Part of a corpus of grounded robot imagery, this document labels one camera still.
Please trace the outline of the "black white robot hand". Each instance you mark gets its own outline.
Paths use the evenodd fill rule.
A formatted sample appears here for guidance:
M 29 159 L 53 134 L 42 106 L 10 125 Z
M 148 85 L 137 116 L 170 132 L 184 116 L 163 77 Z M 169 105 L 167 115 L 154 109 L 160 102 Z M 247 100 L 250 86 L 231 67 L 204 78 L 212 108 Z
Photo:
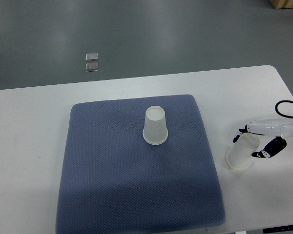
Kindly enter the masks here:
M 263 150 L 252 153 L 252 157 L 271 158 L 284 150 L 287 142 L 282 137 L 293 137 L 293 120 L 285 118 L 259 118 L 247 124 L 247 130 L 253 134 L 275 137 Z M 232 142 L 236 143 L 240 136 L 247 132 L 246 129 L 238 129 Z

